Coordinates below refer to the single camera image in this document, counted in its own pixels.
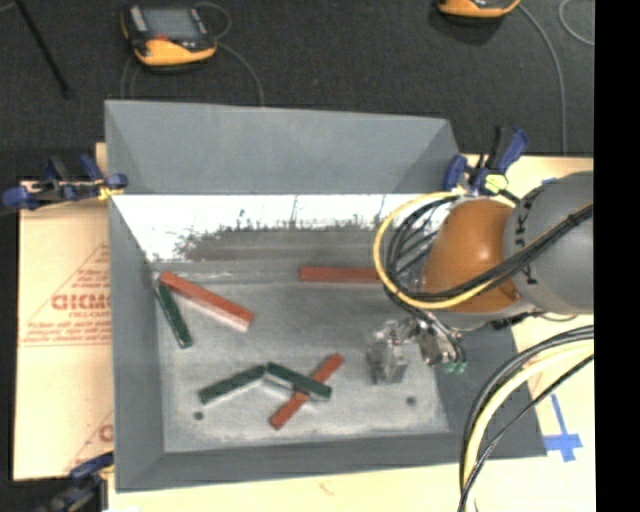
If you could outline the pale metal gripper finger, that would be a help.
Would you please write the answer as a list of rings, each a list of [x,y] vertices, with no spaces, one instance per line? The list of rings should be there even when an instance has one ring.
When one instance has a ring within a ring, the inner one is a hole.
[[[366,360],[373,384],[386,380],[385,368],[389,348],[389,336],[385,330],[377,330],[370,335],[366,347]]]
[[[387,352],[387,380],[389,383],[400,383],[408,368],[405,355],[407,342],[400,327],[394,325],[389,331],[389,343]]]

